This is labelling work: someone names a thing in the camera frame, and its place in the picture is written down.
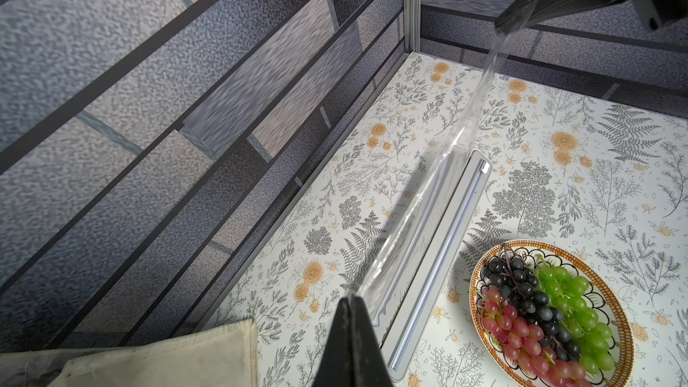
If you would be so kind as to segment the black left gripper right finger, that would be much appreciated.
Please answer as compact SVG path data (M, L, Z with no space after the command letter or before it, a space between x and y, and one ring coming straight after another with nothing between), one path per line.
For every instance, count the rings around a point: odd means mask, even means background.
M392 380L362 297L354 296L350 299L350 321L352 385L392 387Z

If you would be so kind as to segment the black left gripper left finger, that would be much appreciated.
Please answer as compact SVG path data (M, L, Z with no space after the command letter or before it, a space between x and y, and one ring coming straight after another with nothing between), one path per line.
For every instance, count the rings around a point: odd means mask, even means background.
M354 385L351 309L351 297L338 302L313 387Z

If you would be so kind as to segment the cream plastic wrap dispenser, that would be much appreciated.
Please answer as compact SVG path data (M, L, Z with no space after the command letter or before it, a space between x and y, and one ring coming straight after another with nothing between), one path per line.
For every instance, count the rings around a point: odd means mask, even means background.
M491 171L490 160L473 150L465 175L456 187L426 253L416 254L417 273L410 277L408 294L401 301L396 317L387 321L386 333L373 326L394 383L403 379L410 366Z

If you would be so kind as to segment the clear plastic wrap sheet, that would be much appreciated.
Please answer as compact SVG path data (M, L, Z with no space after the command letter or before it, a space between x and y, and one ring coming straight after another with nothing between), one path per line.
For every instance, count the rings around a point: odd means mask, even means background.
M417 273L416 254L426 253L465 175L485 97L495 73L511 53L518 32L517 29L496 32L478 86L443 136L441 150L434 161L413 176L412 181L419 188L357 286L357 295L365 301L372 325L383 333L388 330L387 321L396 317L401 301L408 294L410 277Z

